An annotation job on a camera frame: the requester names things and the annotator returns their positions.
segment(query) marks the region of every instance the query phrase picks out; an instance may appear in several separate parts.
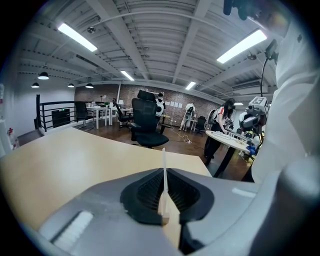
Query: chair headrest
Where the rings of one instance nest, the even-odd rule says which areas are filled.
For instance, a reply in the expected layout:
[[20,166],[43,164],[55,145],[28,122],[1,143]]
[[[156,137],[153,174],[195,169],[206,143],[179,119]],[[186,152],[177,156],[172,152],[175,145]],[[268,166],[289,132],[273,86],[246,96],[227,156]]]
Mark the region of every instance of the chair headrest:
[[145,90],[139,90],[137,97],[138,97],[138,99],[145,100],[145,101],[151,101],[151,102],[156,101],[155,95],[153,93],[147,92]]

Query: office chair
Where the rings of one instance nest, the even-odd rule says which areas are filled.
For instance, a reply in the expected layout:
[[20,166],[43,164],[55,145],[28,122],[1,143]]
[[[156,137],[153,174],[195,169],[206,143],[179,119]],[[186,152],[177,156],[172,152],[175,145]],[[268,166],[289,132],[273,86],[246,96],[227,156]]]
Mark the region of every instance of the office chair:
[[85,127],[86,126],[85,120],[89,120],[89,119],[92,119],[92,127],[90,127],[90,129],[88,129],[87,131],[93,129],[95,126],[95,117],[93,113],[92,115],[88,115],[86,103],[83,101],[76,101],[74,102],[74,105],[75,105],[75,111],[76,111],[76,117],[75,117],[76,122],[78,122],[79,120],[82,120],[82,123],[83,123],[83,125],[78,129]]
[[119,105],[116,102],[114,102],[113,104],[115,105],[116,109],[118,110],[118,120],[121,123],[125,123],[125,124],[119,125],[119,130],[120,130],[120,128],[123,128],[123,127],[127,127],[130,130],[130,126],[128,125],[128,123],[130,122],[130,120],[134,119],[134,117],[132,116],[132,113],[129,113],[129,115],[124,115],[122,113]]
[[198,130],[196,134],[201,134],[201,136],[204,136],[202,132],[205,131],[205,125],[206,125],[206,118],[204,116],[198,117],[198,122],[195,125],[195,128]]
[[137,141],[141,146],[157,147],[169,141],[162,133],[162,127],[170,127],[159,123],[161,131],[157,132],[158,119],[156,118],[157,103],[153,93],[140,90],[138,98],[132,99],[134,122],[131,123],[131,140]]

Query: black hair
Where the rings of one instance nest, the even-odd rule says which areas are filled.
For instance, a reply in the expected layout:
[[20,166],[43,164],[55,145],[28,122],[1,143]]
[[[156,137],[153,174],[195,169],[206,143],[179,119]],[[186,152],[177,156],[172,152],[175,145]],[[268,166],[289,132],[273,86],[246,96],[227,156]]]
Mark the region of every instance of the black hair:
[[235,99],[233,98],[229,98],[225,103],[222,104],[222,106],[224,107],[224,111],[223,111],[223,118],[225,118],[226,116],[228,118],[231,118],[232,113],[234,112],[235,109]]

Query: brick wall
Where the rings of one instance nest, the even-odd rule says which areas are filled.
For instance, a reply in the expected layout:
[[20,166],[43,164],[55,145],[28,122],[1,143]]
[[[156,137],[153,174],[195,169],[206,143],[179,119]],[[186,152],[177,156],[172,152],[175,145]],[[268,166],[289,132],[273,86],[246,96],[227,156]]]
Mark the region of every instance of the brick wall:
[[[160,89],[149,86],[138,86],[138,85],[121,85],[119,100],[123,100],[124,106],[131,108],[131,100],[136,98],[139,90],[148,90],[149,92],[160,93],[163,92],[163,100],[165,102],[178,102],[182,103],[182,108],[173,107],[166,105],[165,113],[173,118],[172,125],[180,126],[183,116],[185,114],[185,107],[188,103],[193,103],[195,106],[196,117],[204,116],[206,119],[211,110],[217,109],[220,105],[213,103],[209,100],[184,94],[181,92]],[[100,95],[106,95],[107,100],[112,101],[112,98],[117,98],[118,85],[107,84],[107,85],[94,85],[94,89],[88,89],[83,87],[77,87],[75,90],[76,101],[100,101]]]

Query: ceiling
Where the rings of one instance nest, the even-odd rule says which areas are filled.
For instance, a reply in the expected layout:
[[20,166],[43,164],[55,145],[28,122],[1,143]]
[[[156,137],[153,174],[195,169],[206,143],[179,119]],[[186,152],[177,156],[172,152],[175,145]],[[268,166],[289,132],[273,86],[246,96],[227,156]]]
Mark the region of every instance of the ceiling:
[[[259,87],[241,92],[234,86],[259,79],[264,50],[273,36],[263,31],[267,40],[225,64],[219,63],[218,57],[258,28],[250,20],[240,20],[235,9],[230,16],[224,15],[223,3],[224,0],[50,1],[26,28],[19,75],[34,78],[47,71],[66,86],[122,81],[181,91],[217,103],[233,97],[246,105],[259,95]],[[62,23],[88,39],[97,50],[91,52],[59,32],[57,28]],[[95,33],[87,32],[92,25]],[[247,59],[248,54],[255,54],[257,59]],[[120,71],[126,71],[135,81],[128,81]],[[191,81],[196,86],[186,91]],[[275,66],[269,61],[263,82],[269,101],[275,85]]]

